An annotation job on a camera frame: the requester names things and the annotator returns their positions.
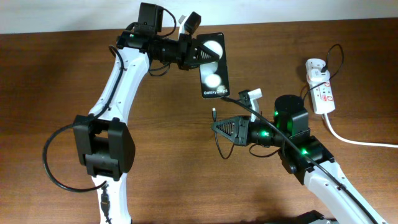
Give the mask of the black Galaxy flip phone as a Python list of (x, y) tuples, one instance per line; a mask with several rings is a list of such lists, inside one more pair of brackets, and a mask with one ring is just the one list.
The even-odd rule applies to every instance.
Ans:
[(219, 55), (217, 62), (200, 65), (201, 95), (204, 99), (229, 96), (228, 66), (224, 33), (201, 34), (197, 39), (210, 50)]

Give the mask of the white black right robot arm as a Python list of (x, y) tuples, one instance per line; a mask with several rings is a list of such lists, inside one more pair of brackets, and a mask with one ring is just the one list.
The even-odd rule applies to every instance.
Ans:
[(248, 116), (213, 121), (212, 130), (234, 146), (277, 147), (284, 169), (312, 192), (329, 209), (338, 223), (385, 223), (343, 173), (332, 153), (310, 133), (308, 111), (303, 99), (282, 95), (274, 103), (274, 120), (269, 121), (240, 98), (235, 104)]

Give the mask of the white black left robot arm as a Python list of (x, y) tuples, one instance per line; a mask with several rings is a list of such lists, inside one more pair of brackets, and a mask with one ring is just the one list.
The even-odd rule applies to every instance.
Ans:
[(116, 42), (116, 59), (100, 99), (74, 127), (78, 158), (98, 185), (101, 223), (131, 223), (127, 207), (127, 174), (136, 147), (127, 123), (134, 97), (151, 62), (181, 70), (217, 62), (224, 52), (223, 33), (192, 37), (179, 34), (177, 40), (125, 30)]

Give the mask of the white charger adapter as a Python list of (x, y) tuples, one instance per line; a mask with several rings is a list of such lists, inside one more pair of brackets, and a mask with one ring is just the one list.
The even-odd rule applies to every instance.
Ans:
[(313, 68), (307, 72), (307, 81), (309, 83), (321, 83), (326, 82), (330, 78), (330, 73), (328, 70), (322, 72), (320, 69)]

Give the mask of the white power strip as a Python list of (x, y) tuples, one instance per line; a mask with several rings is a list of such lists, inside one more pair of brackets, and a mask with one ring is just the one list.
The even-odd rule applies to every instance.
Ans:
[[(308, 59), (305, 63), (307, 72), (313, 68), (322, 71), (325, 65), (326, 62), (319, 58)], [(328, 114), (335, 110), (335, 102), (329, 80), (321, 83), (308, 82), (308, 84), (315, 114)]]

